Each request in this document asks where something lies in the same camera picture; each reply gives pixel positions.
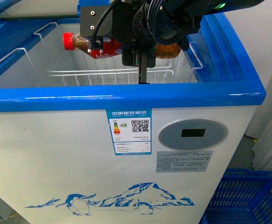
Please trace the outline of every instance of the red bottle cap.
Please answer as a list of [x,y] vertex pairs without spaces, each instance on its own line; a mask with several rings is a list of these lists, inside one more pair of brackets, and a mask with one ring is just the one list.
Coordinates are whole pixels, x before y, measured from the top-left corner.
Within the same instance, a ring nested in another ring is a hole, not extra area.
[[63,34],[63,46],[66,50],[75,50],[74,42],[72,39],[73,33],[64,33]]

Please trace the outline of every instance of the blue basket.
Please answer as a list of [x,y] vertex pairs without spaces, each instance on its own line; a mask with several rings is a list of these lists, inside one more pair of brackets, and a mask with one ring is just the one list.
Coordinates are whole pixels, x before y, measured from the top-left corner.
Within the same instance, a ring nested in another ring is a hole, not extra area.
[[272,172],[227,170],[201,224],[272,224]]

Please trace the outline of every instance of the specification label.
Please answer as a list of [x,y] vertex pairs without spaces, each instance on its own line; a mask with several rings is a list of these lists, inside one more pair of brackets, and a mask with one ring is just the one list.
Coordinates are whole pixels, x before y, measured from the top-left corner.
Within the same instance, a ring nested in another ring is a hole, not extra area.
[[157,173],[205,172],[213,151],[157,152]]
[[107,111],[115,155],[151,154],[151,110]]

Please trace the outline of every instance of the display screen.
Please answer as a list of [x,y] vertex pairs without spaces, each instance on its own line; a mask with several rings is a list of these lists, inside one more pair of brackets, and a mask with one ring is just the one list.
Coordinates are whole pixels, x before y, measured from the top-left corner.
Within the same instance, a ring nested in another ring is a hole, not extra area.
[[182,138],[187,137],[203,137],[205,136],[205,129],[183,129]]

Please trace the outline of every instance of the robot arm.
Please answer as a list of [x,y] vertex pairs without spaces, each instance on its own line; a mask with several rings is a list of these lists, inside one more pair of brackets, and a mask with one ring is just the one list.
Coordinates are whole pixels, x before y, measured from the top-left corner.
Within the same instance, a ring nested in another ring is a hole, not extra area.
[[[108,6],[82,7],[80,33],[90,38],[89,51],[103,50],[102,37],[122,43],[122,63],[139,66],[139,83],[145,84],[147,68],[155,66],[157,44],[178,43],[187,50],[186,36],[199,31],[204,15],[248,8],[262,1],[114,0]],[[100,17],[91,16],[92,11],[99,12]]]

